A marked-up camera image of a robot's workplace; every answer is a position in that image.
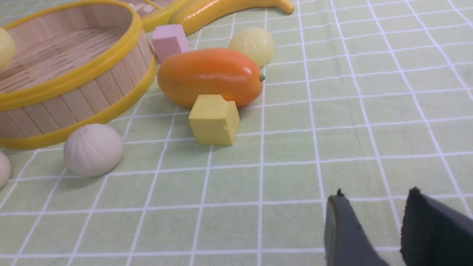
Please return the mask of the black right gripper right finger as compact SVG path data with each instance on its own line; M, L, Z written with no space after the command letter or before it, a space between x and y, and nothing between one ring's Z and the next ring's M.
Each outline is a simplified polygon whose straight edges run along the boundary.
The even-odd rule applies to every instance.
M401 254L408 266L471 266L473 221L414 187L404 209Z

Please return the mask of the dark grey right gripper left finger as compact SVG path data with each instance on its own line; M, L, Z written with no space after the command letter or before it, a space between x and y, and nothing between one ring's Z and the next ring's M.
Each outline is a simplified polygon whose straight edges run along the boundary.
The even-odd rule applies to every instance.
M341 189L327 199L324 246L327 266L388 265L371 245Z

